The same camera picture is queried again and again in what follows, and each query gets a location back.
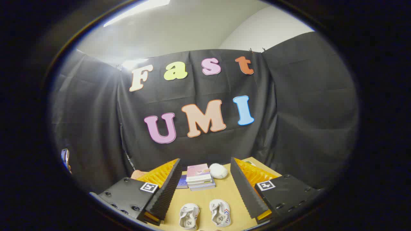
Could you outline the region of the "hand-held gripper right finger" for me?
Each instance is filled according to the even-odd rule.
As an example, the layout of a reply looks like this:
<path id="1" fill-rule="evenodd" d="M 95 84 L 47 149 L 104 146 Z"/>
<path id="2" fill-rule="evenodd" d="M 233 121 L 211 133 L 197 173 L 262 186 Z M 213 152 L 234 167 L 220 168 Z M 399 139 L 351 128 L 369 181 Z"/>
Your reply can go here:
<path id="1" fill-rule="evenodd" d="M 236 158 L 231 159 L 230 171 L 250 217 L 258 224 L 293 218 L 323 193 L 290 174 L 275 176 Z"/>

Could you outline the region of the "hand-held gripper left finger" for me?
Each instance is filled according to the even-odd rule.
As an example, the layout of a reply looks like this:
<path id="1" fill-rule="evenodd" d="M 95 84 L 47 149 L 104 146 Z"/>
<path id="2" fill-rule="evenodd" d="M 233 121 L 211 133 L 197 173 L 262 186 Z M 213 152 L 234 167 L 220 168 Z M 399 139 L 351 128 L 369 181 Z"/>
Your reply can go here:
<path id="1" fill-rule="evenodd" d="M 102 193 L 90 193 L 111 212 L 146 226 L 159 226 L 166 217 L 182 174 L 180 159 L 163 164 L 138 179 L 124 177 Z"/>

